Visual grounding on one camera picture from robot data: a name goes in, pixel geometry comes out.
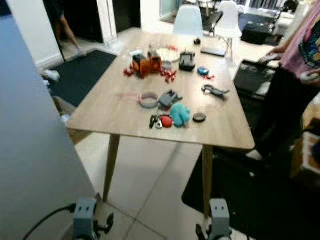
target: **pink shirt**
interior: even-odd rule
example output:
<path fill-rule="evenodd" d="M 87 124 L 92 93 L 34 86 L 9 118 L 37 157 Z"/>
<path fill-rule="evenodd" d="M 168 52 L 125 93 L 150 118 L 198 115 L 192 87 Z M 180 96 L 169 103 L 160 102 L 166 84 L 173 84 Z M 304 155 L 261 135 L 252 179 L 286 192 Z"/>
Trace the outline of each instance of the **pink shirt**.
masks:
<path fill-rule="evenodd" d="M 300 78 L 302 73 L 314 69 L 306 65 L 305 60 L 300 53 L 299 44 L 304 39 L 309 25 L 313 24 L 317 16 L 319 16 L 319 13 L 320 0 L 317 0 L 316 3 L 312 6 L 312 9 L 308 12 L 308 17 L 304 21 L 304 24 L 295 34 L 290 45 L 281 58 L 282 67 L 289 72 L 294 73 L 297 78 Z"/>

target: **black pants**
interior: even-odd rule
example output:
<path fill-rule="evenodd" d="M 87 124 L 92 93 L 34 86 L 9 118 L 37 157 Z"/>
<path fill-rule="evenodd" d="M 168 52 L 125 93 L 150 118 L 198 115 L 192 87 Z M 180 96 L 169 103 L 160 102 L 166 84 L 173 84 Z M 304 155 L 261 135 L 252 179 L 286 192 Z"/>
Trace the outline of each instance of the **black pants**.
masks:
<path fill-rule="evenodd" d="M 303 85 L 296 76 L 278 68 L 253 132 L 255 148 L 266 157 L 281 147 L 299 126 L 308 104 L 320 88 Z"/>

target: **tabletop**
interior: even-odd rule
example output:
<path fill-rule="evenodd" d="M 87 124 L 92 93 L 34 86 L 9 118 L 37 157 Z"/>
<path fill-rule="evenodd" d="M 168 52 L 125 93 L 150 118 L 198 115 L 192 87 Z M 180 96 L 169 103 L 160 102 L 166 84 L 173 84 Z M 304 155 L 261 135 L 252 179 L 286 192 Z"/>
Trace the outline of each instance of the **tabletop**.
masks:
<path fill-rule="evenodd" d="M 210 47 L 210 38 L 203 38 L 201 45 L 194 45 L 193 38 L 172 34 L 139 32 L 126 49 L 114 60 L 97 84 L 82 101 L 68 121 L 67 127 L 98 133 L 150 138 L 165 141 L 203 144 L 238 149 L 252 149 L 254 140 L 236 88 L 230 78 L 223 57 L 203 54 L 201 47 Z M 123 71 L 132 62 L 130 52 L 141 49 L 147 55 L 150 43 L 160 46 L 174 45 L 179 51 L 195 52 L 196 67 L 193 72 L 179 71 L 176 79 L 167 84 L 160 74 L 149 74 L 144 79 L 124 76 Z M 214 74 L 213 81 L 204 80 L 197 73 L 198 67 L 206 67 Z M 225 100 L 201 90 L 211 84 L 220 90 L 230 90 Z M 165 91 L 175 90 L 183 97 L 180 101 L 190 109 L 187 127 L 149 129 L 151 115 L 160 115 L 157 108 L 145 109 L 137 104 L 137 95 L 153 91 L 161 96 Z M 204 113 L 203 123 L 192 121 L 195 113 Z"/>

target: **blue plush toy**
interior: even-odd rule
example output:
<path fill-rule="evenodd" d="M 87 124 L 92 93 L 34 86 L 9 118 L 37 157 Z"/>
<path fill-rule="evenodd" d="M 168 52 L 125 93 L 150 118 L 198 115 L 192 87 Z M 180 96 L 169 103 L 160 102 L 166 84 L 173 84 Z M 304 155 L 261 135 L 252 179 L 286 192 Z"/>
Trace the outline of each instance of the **blue plush toy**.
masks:
<path fill-rule="evenodd" d="M 190 119 L 190 110 L 183 103 L 175 103 L 170 110 L 173 123 L 176 127 L 182 127 Z"/>

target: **black cable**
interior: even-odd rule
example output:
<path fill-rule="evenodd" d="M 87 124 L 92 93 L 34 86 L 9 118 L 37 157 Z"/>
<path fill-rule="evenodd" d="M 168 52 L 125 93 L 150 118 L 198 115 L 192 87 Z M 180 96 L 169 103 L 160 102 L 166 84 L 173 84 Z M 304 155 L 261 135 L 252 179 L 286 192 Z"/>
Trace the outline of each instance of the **black cable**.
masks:
<path fill-rule="evenodd" d="M 34 230 L 36 230 L 48 218 L 50 218 L 53 215 L 55 215 L 55 214 L 57 214 L 59 212 L 62 212 L 62 211 L 69 211 L 70 213 L 74 213 L 75 210 L 76 210 L 76 206 L 77 206 L 77 204 L 74 203 L 74 204 L 70 204 L 69 206 L 58 208 L 57 210 L 51 212 L 50 214 L 48 214 L 47 216 L 42 218 L 36 225 L 34 225 L 34 227 L 31 228 L 30 231 L 28 231 L 28 233 L 23 237 L 23 240 L 26 240 L 34 232 Z"/>

